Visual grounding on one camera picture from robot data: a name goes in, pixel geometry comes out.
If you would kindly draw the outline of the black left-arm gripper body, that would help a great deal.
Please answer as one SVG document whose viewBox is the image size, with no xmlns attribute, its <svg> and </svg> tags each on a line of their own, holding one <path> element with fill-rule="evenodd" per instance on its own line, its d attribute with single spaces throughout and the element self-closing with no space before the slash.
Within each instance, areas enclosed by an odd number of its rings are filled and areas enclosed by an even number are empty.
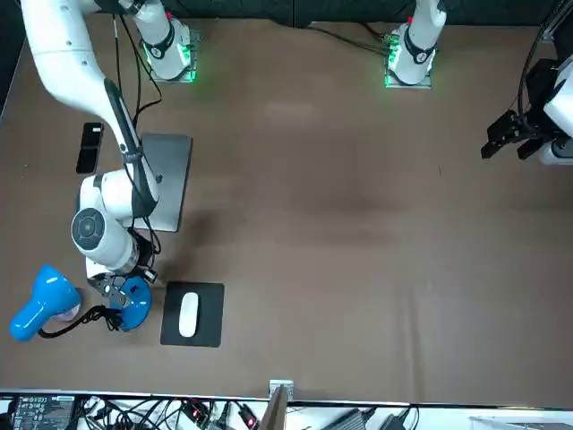
<svg viewBox="0 0 573 430">
<path fill-rule="evenodd" d="M 549 101 L 558 75 L 560 62 L 556 59 L 541 58 L 527 68 L 526 86 L 529 108 L 520 120 L 519 134 L 525 137 L 546 136 L 558 132 L 558 127 L 543 111 Z"/>
</svg>

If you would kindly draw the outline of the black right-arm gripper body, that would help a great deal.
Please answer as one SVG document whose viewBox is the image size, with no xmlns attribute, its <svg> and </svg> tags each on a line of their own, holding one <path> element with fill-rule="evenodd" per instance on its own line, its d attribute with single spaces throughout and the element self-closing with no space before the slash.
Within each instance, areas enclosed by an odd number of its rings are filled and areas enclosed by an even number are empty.
<svg viewBox="0 0 573 430">
<path fill-rule="evenodd" d="M 99 294 L 108 294 L 112 286 L 112 275 L 109 273 L 99 273 L 89 277 L 88 282 Z"/>
</svg>

